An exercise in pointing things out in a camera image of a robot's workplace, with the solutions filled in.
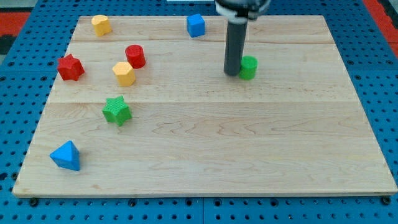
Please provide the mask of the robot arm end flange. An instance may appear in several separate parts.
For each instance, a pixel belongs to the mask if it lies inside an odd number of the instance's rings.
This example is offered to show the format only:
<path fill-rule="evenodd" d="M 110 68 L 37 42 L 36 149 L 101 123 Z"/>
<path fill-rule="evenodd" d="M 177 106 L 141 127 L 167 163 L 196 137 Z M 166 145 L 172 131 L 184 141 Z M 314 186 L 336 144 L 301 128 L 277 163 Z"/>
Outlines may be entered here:
<path fill-rule="evenodd" d="M 215 0 L 217 13 L 229 21 L 255 21 L 270 5 L 271 0 Z"/>

